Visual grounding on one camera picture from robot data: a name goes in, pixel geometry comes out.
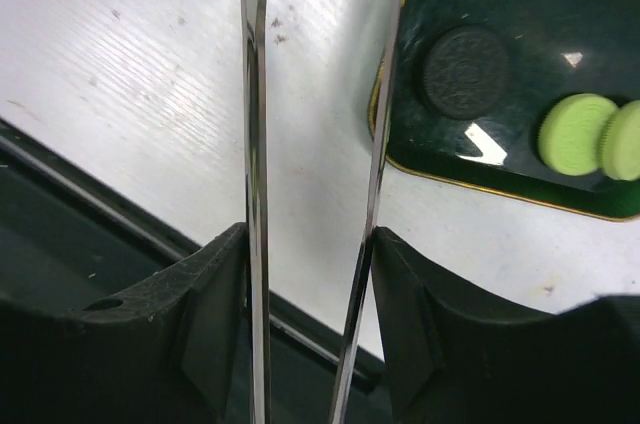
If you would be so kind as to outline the dark chocolate macaron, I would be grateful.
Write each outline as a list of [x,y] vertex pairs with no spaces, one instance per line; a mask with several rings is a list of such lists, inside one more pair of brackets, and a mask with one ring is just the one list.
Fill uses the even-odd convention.
[[499,103],[509,74],[509,53],[495,32],[459,26],[442,34],[426,52],[421,84],[427,101],[439,113],[471,120]]

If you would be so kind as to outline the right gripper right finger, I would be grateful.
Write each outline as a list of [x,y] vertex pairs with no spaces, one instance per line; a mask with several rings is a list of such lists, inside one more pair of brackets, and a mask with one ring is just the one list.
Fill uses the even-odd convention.
[[482,289],[383,227],[372,277],[397,422],[638,421],[636,296],[548,314]]

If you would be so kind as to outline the metal tongs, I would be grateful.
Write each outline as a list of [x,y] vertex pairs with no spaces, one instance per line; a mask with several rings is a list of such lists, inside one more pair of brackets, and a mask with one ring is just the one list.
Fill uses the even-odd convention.
[[[271,351],[267,192],[267,0],[240,0],[243,38],[244,167],[246,223],[249,236],[247,303],[250,324],[251,393],[254,423],[268,423],[271,411]],[[361,314],[374,255],[374,230],[380,204],[396,67],[402,0],[390,0],[390,26],[377,100],[366,219],[348,302],[342,347],[329,420],[345,420],[356,362]]]

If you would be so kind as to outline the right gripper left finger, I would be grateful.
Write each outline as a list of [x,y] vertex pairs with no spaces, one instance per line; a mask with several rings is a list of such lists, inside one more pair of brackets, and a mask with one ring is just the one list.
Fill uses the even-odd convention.
[[5,423],[219,423],[244,306],[248,231],[82,311],[1,302]]

